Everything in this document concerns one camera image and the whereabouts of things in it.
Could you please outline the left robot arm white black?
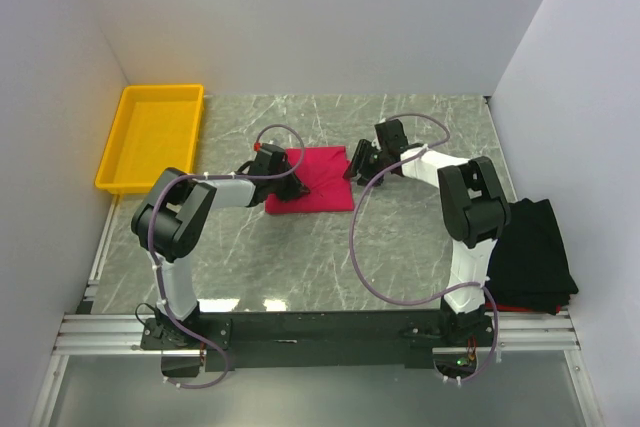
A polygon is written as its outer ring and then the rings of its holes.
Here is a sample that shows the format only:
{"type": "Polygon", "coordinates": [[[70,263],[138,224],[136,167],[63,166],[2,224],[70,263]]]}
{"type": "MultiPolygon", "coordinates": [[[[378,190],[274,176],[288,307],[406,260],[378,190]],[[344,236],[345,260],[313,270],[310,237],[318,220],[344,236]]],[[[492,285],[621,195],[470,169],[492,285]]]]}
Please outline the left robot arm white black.
{"type": "Polygon", "coordinates": [[[285,202],[310,193],[296,175],[306,150],[296,162],[285,149],[269,143],[254,145],[255,157],[230,174],[188,174],[166,169],[141,202],[131,230],[146,250],[157,292],[153,308],[156,338],[186,349],[206,343],[210,327],[200,319],[189,257],[213,210],[252,208],[271,195],[285,202]]]}

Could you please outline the red t shirt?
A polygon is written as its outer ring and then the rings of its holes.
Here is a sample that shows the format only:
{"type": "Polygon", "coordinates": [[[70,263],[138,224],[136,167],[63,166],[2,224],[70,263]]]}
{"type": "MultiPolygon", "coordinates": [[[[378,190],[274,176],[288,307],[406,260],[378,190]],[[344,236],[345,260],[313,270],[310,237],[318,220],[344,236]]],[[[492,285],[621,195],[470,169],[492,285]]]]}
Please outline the red t shirt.
{"type": "Polygon", "coordinates": [[[310,192],[291,201],[281,201],[272,194],[265,202],[266,213],[351,212],[351,183],[343,177],[348,166],[345,146],[307,147],[295,175],[310,192]]]}

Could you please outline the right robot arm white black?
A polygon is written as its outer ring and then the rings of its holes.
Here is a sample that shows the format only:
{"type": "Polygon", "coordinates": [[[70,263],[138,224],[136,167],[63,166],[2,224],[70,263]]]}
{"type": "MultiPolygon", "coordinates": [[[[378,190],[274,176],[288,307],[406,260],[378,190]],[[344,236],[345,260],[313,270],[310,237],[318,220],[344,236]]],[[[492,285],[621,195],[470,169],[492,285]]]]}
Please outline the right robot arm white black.
{"type": "Polygon", "coordinates": [[[442,219],[452,239],[449,281],[440,300],[438,326],[427,335],[460,346],[471,336],[492,330],[484,313],[490,257],[497,240],[511,220],[509,204],[493,162],[486,156],[459,158],[435,150],[450,138],[431,145],[411,143],[402,115],[374,126],[376,139],[361,139],[343,174],[354,179],[367,194],[387,173],[426,183],[439,192],[442,219]]]}

